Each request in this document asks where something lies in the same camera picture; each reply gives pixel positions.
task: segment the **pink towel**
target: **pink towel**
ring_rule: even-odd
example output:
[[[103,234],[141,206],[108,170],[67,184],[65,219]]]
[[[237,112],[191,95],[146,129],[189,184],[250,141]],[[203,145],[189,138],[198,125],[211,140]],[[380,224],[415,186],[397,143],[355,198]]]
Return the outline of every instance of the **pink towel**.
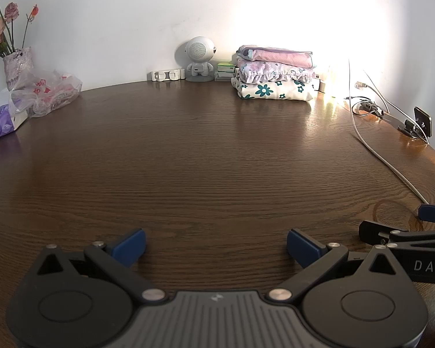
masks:
[[[308,51],[290,51],[284,48],[241,46],[237,55],[243,59],[255,61],[273,61],[301,68],[314,68],[313,53]]]

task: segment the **speaker grille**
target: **speaker grille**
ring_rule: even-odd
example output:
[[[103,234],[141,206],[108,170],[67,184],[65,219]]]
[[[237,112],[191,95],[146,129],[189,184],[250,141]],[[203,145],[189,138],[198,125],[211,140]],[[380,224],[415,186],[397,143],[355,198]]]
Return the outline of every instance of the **speaker grille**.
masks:
[[[206,47],[203,43],[195,42],[190,45],[187,53],[194,59],[201,59],[206,55]]]

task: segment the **grey ridged surface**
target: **grey ridged surface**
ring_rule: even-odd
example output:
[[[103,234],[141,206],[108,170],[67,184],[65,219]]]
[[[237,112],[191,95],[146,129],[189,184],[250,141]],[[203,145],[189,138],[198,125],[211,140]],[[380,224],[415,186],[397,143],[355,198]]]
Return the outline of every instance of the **grey ridged surface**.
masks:
[[[178,292],[142,308],[106,348],[325,348],[293,309],[262,301],[255,291]]]

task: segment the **logo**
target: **logo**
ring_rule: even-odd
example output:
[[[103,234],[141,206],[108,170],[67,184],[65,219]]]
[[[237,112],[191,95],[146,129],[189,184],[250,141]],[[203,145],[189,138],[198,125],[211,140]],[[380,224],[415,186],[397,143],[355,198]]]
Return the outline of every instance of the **logo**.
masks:
[[[422,260],[416,260],[414,263],[414,271],[424,271],[424,272],[434,272],[434,264],[433,262],[427,262],[422,263]]]
[[[214,296],[211,297],[211,299],[212,299],[214,302],[219,302],[219,300],[221,300],[221,299],[223,299],[223,298],[224,298],[224,296],[223,296],[222,294],[219,294],[219,293],[216,293]]]

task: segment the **folded cloth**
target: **folded cloth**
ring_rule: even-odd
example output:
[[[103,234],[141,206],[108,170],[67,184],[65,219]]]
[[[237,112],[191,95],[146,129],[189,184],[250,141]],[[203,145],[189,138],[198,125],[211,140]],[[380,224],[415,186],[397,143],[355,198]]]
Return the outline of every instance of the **folded cloth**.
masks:
[[[300,81],[310,83],[316,74],[311,68],[300,68],[273,61],[248,61],[237,57],[238,76],[245,83],[267,81]]]
[[[284,48],[241,46],[237,55],[245,60],[274,61],[302,68],[314,68],[313,53],[308,51],[290,51]]]
[[[311,101],[317,95],[314,84],[299,81],[264,82],[261,84],[247,84],[238,77],[231,79],[232,86],[237,89],[242,99],[297,99],[298,101]]]

